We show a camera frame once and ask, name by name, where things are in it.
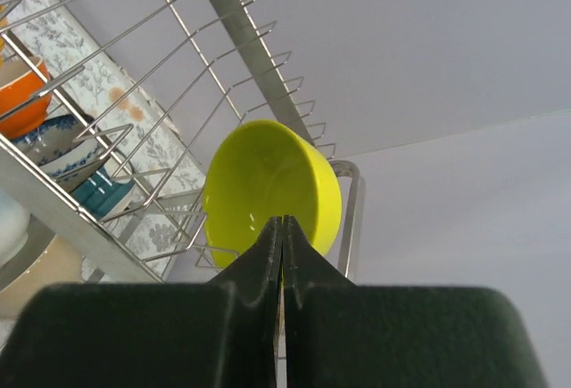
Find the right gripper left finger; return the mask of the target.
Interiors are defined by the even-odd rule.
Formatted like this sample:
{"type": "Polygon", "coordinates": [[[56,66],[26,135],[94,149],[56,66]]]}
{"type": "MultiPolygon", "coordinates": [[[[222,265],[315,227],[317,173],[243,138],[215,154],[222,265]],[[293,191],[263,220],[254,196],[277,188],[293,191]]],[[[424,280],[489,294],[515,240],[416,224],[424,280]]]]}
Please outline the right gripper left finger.
{"type": "Polygon", "coordinates": [[[24,307],[4,387],[273,387],[281,218],[211,281],[56,284],[24,307]]]}

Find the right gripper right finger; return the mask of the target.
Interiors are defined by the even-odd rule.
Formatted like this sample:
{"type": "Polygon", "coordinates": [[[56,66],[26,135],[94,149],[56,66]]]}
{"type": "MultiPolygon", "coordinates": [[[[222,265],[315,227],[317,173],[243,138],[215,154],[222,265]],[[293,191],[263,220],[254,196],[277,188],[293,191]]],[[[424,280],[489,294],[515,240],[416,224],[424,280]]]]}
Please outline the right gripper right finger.
{"type": "Polygon", "coordinates": [[[474,286],[356,285],[284,219],[291,387],[543,387],[519,312],[474,286]]]}

